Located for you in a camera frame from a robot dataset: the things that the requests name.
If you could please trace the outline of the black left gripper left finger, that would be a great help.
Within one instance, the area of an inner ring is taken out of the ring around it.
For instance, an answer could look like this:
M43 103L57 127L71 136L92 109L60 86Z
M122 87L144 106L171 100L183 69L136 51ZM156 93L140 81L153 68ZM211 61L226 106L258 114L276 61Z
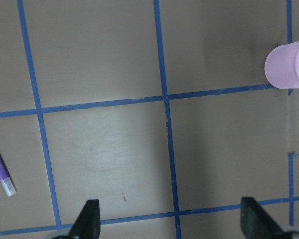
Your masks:
M69 239L98 239L101 231L99 200L86 201L67 237Z

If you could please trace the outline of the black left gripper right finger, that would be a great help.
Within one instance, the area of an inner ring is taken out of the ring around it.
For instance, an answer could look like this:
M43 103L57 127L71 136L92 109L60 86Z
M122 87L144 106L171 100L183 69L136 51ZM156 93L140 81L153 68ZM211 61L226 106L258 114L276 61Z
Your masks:
M285 232L252 197L242 197L240 228L246 239L284 239Z

